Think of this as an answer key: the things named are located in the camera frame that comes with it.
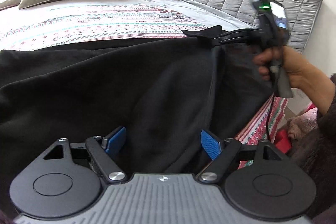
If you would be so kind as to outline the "person right forearm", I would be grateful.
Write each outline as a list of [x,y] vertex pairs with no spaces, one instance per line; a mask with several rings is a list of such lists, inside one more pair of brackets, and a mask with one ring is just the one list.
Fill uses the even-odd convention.
[[322,115],[327,113],[335,96],[335,84],[323,71],[313,65],[304,67],[298,88],[309,97]]

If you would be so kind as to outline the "person right hand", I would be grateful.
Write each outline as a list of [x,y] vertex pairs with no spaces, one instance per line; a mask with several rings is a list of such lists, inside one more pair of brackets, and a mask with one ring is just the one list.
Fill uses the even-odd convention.
[[256,55],[253,61],[258,65],[259,73],[264,79],[269,79],[269,69],[266,64],[271,61],[280,61],[282,68],[289,77],[292,88],[304,90],[308,85],[313,85],[318,76],[318,70],[303,55],[288,46],[268,48]]

